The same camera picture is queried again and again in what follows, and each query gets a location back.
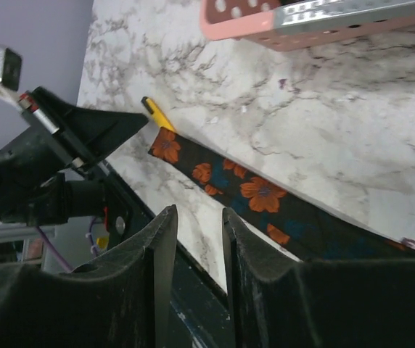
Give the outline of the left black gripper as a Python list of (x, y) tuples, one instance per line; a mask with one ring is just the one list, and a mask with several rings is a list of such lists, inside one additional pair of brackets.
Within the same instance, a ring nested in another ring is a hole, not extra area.
[(44, 87), (29, 97), (59, 126), (56, 136), (85, 168), (80, 180), (68, 181), (65, 163), (45, 140), (17, 137), (0, 150), (0, 221), (34, 227), (94, 215), (114, 227), (119, 218), (127, 220), (127, 186), (103, 160), (136, 135), (147, 116), (78, 107)]

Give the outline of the black orange floral tie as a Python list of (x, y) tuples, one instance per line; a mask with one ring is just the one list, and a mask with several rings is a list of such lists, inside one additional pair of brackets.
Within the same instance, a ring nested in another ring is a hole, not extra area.
[(301, 260), (415, 258), (408, 244), (347, 223), (166, 128), (149, 153)]

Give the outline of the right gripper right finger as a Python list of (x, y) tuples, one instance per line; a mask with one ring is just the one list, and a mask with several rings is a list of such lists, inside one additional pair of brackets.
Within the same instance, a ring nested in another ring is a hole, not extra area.
[(222, 219), (236, 347), (415, 347), (415, 258), (297, 262)]

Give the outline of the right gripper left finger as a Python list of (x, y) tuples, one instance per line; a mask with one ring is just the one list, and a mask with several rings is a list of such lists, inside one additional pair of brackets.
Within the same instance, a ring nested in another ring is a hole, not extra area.
[(71, 273), (0, 264), (0, 347), (163, 347), (177, 209)]

